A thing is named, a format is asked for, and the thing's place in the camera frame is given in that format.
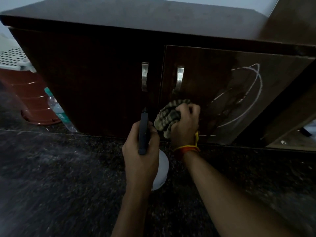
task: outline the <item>dark brown wooden cabinet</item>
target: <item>dark brown wooden cabinet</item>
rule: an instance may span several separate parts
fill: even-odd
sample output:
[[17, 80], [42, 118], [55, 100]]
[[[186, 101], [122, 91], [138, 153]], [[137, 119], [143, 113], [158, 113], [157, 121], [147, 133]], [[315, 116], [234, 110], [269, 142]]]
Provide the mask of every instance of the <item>dark brown wooden cabinet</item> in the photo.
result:
[[[190, 99], [201, 106], [201, 141], [229, 144], [316, 56], [313, 46], [257, 36], [267, 18], [240, 8], [47, 0], [0, 18], [71, 121], [90, 135], [126, 137], [143, 107], [154, 121], [169, 101]], [[147, 92], [142, 63], [149, 63]]]

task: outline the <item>plaid rag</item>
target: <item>plaid rag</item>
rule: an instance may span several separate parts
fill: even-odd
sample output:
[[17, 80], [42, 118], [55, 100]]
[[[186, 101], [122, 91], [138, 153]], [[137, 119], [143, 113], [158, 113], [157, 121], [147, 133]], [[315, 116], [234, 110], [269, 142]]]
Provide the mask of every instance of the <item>plaid rag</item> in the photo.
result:
[[156, 117], [154, 126], [157, 130], [163, 131], [163, 136], [166, 139], [170, 138], [172, 125], [180, 121], [180, 112], [176, 111], [175, 109], [182, 103], [190, 104], [191, 101], [189, 99], [171, 101], [168, 105], [160, 110]]

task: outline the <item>wall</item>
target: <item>wall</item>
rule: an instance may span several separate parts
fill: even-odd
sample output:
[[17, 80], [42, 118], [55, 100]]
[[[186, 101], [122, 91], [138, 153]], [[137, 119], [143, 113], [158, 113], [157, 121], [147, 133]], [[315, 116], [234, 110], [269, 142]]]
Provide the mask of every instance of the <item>wall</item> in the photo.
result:
[[[43, 0], [0, 0], [0, 12], [26, 6]], [[6, 37], [13, 38], [10, 31], [0, 22], [0, 33]]]
[[253, 9], [269, 16], [278, 0], [169, 0], [206, 5]]

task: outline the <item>teal bottle cap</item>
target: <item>teal bottle cap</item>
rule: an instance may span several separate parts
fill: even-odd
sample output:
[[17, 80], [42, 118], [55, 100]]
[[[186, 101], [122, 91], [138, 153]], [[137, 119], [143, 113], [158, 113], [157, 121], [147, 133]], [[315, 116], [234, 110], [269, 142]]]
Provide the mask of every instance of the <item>teal bottle cap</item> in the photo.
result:
[[53, 93], [51, 92], [51, 90], [50, 90], [48, 87], [45, 87], [45, 88], [44, 88], [44, 91], [45, 91], [45, 93], [46, 93], [48, 96], [54, 96]]

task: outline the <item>cabinet top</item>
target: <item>cabinet top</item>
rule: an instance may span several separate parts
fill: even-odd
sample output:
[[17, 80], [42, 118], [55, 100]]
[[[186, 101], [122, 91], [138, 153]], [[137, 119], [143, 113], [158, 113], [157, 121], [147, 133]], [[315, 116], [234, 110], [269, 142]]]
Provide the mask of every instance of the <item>cabinet top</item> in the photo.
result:
[[[206, 37], [310, 44], [282, 39], [275, 28], [271, 28], [270, 24], [267, 26], [266, 16], [251, 9], [165, 0], [45, 0], [1, 13], [2, 22], [16, 28], [30, 29], [31, 19], [21, 22], [26, 18]], [[43, 25], [35, 27], [33, 24], [31, 29], [40, 30]]]

